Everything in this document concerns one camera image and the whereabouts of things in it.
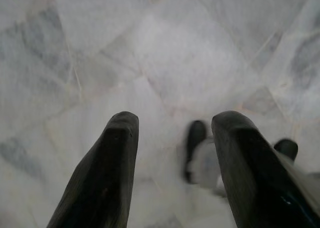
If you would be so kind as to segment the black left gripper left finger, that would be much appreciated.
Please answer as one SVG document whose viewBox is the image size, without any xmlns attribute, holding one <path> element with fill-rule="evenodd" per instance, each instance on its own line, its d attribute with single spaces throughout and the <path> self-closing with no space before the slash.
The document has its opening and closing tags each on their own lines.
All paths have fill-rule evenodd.
<svg viewBox="0 0 320 228">
<path fill-rule="evenodd" d="M 139 142 L 139 118 L 115 114 L 76 166 L 49 228 L 127 227 Z"/>
</svg>

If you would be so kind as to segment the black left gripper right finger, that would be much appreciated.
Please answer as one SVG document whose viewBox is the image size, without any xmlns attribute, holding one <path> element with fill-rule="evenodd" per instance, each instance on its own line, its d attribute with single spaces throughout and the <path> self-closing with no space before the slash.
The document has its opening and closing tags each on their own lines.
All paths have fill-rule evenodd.
<svg viewBox="0 0 320 228">
<path fill-rule="evenodd" d="M 317 228 L 320 181 L 303 172 L 236 111 L 211 129 L 229 205 L 239 228 Z"/>
</svg>

